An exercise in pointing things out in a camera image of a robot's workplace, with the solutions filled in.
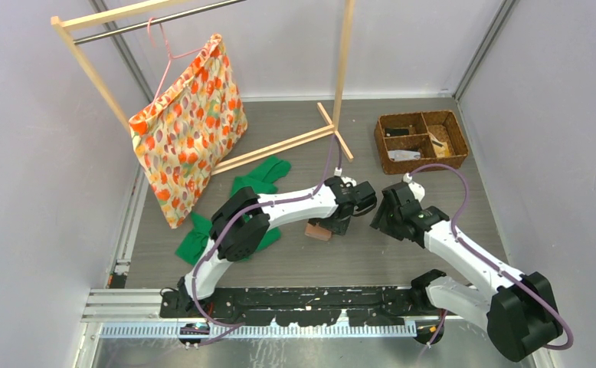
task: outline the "orange floral bag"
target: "orange floral bag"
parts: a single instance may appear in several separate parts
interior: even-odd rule
[[[183,223],[214,168],[246,131],[221,36],[159,98],[129,119],[133,150],[172,228]]]

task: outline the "wooden clothing rack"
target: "wooden clothing rack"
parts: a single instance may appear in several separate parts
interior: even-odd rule
[[[69,21],[61,21],[57,16],[54,16],[51,19],[52,27],[54,27],[57,33],[61,36],[61,39],[64,40],[64,43],[66,44],[66,46],[68,46],[70,52],[72,52],[73,56],[77,59],[79,65],[84,69],[86,75],[90,78],[90,81],[93,82],[93,84],[100,92],[102,97],[104,97],[104,100],[109,105],[109,107],[111,108],[117,119],[124,126],[127,132],[129,132],[129,119],[126,117],[124,111],[122,110],[122,107],[120,107],[116,98],[113,96],[109,88],[106,86],[106,83],[104,83],[104,80],[97,72],[97,69],[95,69],[95,67],[90,62],[86,54],[81,50],[79,45],[95,41],[97,39],[111,37],[112,35],[117,35],[127,31],[132,31],[134,29],[140,29],[143,28],[143,24],[119,28],[114,31],[108,31],[102,34],[96,34],[94,36],[80,38],[77,40],[73,38],[71,32],[84,28],[93,27],[95,25],[103,25],[111,21],[128,18],[129,16],[138,15],[145,12],[151,12],[157,9],[166,8],[171,5],[177,5],[187,1],[189,0],[148,0],[133,5],[123,6],[121,8],[102,11],[93,15],[87,15],[81,18],[71,19]],[[182,11],[175,15],[169,15],[167,17],[160,18],[159,22],[181,18],[186,15],[197,14],[199,12],[211,10],[212,8],[219,8],[221,6],[226,6],[241,1],[242,0],[230,0],[214,5],[208,5],[202,8],[193,9],[191,11]],[[345,156],[348,158],[349,161],[352,161],[354,156],[350,152],[350,149],[345,144],[345,141],[343,140],[343,137],[339,132],[339,120],[341,117],[341,102],[343,97],[343,84],[345,83],[345,69],[348,64],[348,51],[350,45],[350,33],[352,30],[352,14],[354,12],[354,6],[355,0],[345,0],[343,26],[341,31],[341,44],[339,50],[339,66],[338,75],[336,78],[336,92],[334,94],[334,111],[332,118],[329,117],[328,113],[325,111],[325,108],[319,102],[316,104],[316,108],[325,120],[326,125],[324,127],[312,130],[308,133],[304,133],[299,136],[295,136],[282,142],[272,144],[270,146],[266,146],[264,148],[257,149],[253,152],[245,153],[241,156],[237,156],[232,159],[222,161],[214,167],[212,171],[213,174],[218,174],[230,169],[234,169],[235,167],[251,163],[255,160],[262,159],[275,153],[282,152],[284,150],[288,150],[289,148],[294,148],[296,146],[300,146],[301,144],[305,144],[313,140],[323,138],[324,136],[329,136],[331,134],[336,135],[336,137],[339,139],[339,142],[341,143],[341,147],[343,148]]]

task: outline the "wicker basket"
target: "wicker basket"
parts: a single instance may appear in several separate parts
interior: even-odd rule
[[[387,136],[387,128],[406,128],[408,135]],[[441,142],[447,143],[450,156],[436,157],[429,133]],[[444,163],[458,169],[469,153],[456,115],[453,111],[447,110],[381,115],[375,128],[375,142],[379,158],[382,160],[382,168],[387,174],[409,173],[428,163]],[[418,151],[421,158],[395,162],[388,157],[389,150]],[[424,171],[434,170],[442,168],[433,167]]]

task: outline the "clothes hanger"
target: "clothes hanger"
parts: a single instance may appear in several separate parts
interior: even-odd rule
[[[152,25],[152,21],[156,19],[155,17],[151,17],[149,19],[149,21],[147,22],[147,34],[149,35],[149,40],[152,42],[153,47],[156,47],[156,42],[154,41],[154,38],[152,37],[152,30],[151,30],[151,25]],[[165,68],[165,73],[162,74],[162,78],[160,80],[160,83],[158,85],[158,89],[156,90],[156,95],[154,95],[154,99],[153,101],[149,104],[150,106],[150,113],[153,111],[154,108],[154,103],[156,101],[156,99],[158,98],[158,94],[160,93],[160,90],[162,88],[162,84],[165,83],[165,79],[167,78],[167,73],[169,72],[169,67],[172,65],[172,60],[176,60],[176,59],[180,59],[180,58],[184,58],[186,56],[189,56],[191,54],[194,54],[195,52],[199,52],[201,51],[203,48],[197,48],[196,50],[192,50],[192,51],[188,51],[184,54],[180,54],[180,55],[173,55],[172,54],[172,48],[169,46],[169,41],[167,40],[167,36],[165,35],[165,29],[162,27],[162,23],[159,24],[160,26],[160,33],[162,33],[162,39],[165,42],[165,49],[167,50],[167,67]]]

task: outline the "green fabric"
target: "green fabric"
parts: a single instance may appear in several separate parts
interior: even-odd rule
[[[277,193],[277,187],[273,183],[279,178],[286,176],[289,170],[291,170],[291,164],[288,161],[271,156],[253,171],[249,172],[248,175],[235,177],[231,196],[245,186],[250,186],[257,194]],[[178,249],[176,249],[176,255],[190,265],[196,265],[208,244],[212,223],[207,218],[197,215],[194,212],[190,214],[190,218],[192,219],[194,228],[185,236],[185,239],[183,239]],[[278,228],[271,229],[262,238],[256,251],[265,249],[279,238],[280,230]]]

